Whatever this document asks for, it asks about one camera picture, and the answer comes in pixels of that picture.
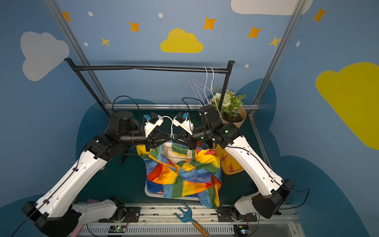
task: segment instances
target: white cloud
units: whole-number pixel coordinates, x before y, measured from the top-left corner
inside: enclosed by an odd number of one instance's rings
[[[66,42],[46,32],[37,34],[31,31],[22,34],[21,50],[26,57],[22,70],[31,81],[42,79],[70,53]]]
[[[232,10],[240,14],[292,15],[298,0],[232,0]],[[313,0],[305,0],[304,14]]]

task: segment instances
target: colorful jacket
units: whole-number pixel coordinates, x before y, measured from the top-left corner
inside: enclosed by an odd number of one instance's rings
[[[199,142],[196,150],[188,151],[187,146],[169,143],[172,151],[163,151],[167,148],[164,145],[150,152],[144,145],[137,146],[137,152],[146,165],[148,190],[153,193],[163,190],[164,198],[197,196],[200,205],[218,207],[222,171],[220,158],[214,149],[208,149],[205,143]],[[162,152],[184,158],[191,157],[192,153],[192,157],[174,165]]]

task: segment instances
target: wooden handle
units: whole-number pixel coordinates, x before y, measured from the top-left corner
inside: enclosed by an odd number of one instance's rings
[[[193,226],[195,226],[196,229],[198,229],[198,231],[200,231],[200,233],[202,233],[205,237],[208,237],[209,233],[204,230],[204,228],[198,222],[195,221],[195,224],[193,224]]]

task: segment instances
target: yellow star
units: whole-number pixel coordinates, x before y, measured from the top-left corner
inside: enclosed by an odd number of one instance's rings
[[[276,39],[276,36],[274,36],[274,40],[271,43],[269,43],[268,45],[273,44],[276,47],[276,45],[278,44],[278,42],[281,41],[281,40],[282,39]]]
[[[262,29],[262,28],[260,28],[260,29],[255,29],[254,27],[251,27],[251,32],[250,32],[250,34],[248,35],[248,38],[250,38],[250,37],[257,38],[257,37],[258,37],[258,33],[259,33],[259,31],[260,31],[261,29]]]
[[[320,22],[321,17],[326,13],[326,11],[323,11],[321,8],[318,10],[317,15],[313,18],[313,20],[317,20],[317,23]]]
[[[205,18],[205,26],[204,26],[203,30],[205,30],[205,29],[213,30],[213,24],[215,23],[216,20],[217,19],[210,20],[206,17]]]
[[[108,47],[109,47],[108,41],[109,41],[110,39],[105,40],[105,39],[103,39],[103,37],[101,37],[101,39],[103,40],[103,42],[102,42],[101,44],[106,44],[106,45],[108,45]]]
[[[139,32],[139,29],[138,29],[139,23],[134,24],[131,21],[129,21],[129,22],[130,22],[130,25],[132,26],[132,28],[130,29],[130,31],[137,31],[137,32]]]
[[[67,21],[71,21],[71,19],[69,18],[69,12],[65,12],[63,13],[64,15],[64,18],[66,18]]]

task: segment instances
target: cloud decal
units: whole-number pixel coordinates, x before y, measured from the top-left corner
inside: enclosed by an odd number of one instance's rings
[[[379,66],[354,63],[316,79],[322,97],[366,146],[379,150]]]
[[[232,0],[232,10],[240,14],[292,15],[298,0]],[[304,14],[313,0],[305,0]]]
[[[203,50],[203,44],[197,41],[194,34],[177,28],[161,43],[161,50],[166,53],[199,53]]]
[[[21,50],[26,60],[22,65],[25,76],[38,81],[69,56],[66,42],[49,33],[25,32],[21,36]]]

